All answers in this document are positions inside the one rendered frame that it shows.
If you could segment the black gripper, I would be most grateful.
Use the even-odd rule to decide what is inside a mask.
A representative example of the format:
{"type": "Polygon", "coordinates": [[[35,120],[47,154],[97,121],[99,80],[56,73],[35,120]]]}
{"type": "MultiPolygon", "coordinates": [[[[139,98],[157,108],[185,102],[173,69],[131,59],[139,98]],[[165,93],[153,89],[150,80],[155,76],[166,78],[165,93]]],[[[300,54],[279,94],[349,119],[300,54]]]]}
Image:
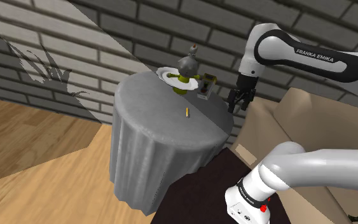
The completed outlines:
{"type": "Polygon", "coordinates": [[[256,93],[254,89],[256,88],[257,82],[258,77],[246,76],[243,74],[238,76],[236,82],[237,89],[231,89],[227,97],[229,113],[233,113],[236,103],[240,100],[241,94],[244,94],[241,110],[245,111],[247,109],[249,103],[254,99],[256,93]]]}

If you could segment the small yellow and white box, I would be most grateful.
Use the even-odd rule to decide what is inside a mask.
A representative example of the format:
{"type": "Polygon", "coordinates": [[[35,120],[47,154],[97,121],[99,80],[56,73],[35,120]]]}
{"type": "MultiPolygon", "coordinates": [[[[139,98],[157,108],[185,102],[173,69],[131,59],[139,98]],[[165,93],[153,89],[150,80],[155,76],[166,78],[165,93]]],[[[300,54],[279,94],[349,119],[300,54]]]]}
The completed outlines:
{"type": "Polygon", "coordinates": [[[217,78],[214,75],[205,73],[201,79],[201,83],[198,86],[197,97],[207,100],[217,82],[217,78]]]}

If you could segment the grey-headed yellow-green figure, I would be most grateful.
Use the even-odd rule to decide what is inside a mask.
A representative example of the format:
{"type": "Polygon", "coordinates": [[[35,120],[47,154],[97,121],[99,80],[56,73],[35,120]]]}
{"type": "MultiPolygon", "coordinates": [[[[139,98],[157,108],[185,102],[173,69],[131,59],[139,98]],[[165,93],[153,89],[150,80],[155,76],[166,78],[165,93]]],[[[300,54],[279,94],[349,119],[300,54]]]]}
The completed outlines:
{"type": "Polygon", "coordinates": [[[168,73],[168,78],[178,78],[182,83],[189,83],[191,78],[200,80],[201,77],[196,72],[198,71],[198,62],[195,60],[195,55],[198,46],[194,44],[190,49],[187,56],[181,58],[177,62],[177,70],[179,74],[168,73]]]}

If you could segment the white plate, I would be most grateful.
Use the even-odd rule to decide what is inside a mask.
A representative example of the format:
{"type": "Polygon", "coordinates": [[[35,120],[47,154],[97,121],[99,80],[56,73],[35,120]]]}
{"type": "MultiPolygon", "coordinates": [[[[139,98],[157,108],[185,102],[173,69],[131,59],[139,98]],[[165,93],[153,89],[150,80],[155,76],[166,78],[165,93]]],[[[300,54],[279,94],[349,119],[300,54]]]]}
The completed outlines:
{"type": "Polygon", "coordinates": [[[173,67],[159,67],[156,70],[158,77],[164,81],[166,84],[181,89],[181,90],[195,90],[198,88],[198,82],[194,78],[190,78],[188,83],[183,83],[179,81],[177,77],[168,78],[169,73],[179,74],[179,71],[173,67]]]}

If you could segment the beige sofa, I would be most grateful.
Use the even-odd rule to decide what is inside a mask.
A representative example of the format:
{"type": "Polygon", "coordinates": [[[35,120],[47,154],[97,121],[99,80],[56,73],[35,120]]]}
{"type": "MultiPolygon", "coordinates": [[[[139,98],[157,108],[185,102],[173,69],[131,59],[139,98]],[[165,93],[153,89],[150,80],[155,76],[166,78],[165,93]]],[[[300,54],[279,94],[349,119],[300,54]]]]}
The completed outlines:
{"type": "Polygon", "coordinates": [[[254,168],[273,148],[293,141],[313,154],[336,149],[346,157],[328,187],[297,187],[277,194],[291,224],[358,224],[358,108],[290,88],[280,102],[255,98],[231,150],[254,168]]]}

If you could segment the round table with grey cloth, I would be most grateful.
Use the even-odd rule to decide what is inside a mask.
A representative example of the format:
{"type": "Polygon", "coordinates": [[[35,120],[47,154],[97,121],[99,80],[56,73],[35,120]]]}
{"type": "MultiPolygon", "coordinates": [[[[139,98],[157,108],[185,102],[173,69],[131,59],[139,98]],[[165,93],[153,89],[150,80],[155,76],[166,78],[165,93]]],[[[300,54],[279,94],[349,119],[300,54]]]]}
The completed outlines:
{"type": "Polygon", "coordinates": [[[169,186],[208,164],[232,128],[217,94],[179,95],[152,71],[126,77],[114,95],[109,174],[115,196],[146,216],[156,212],[169,186]]]}

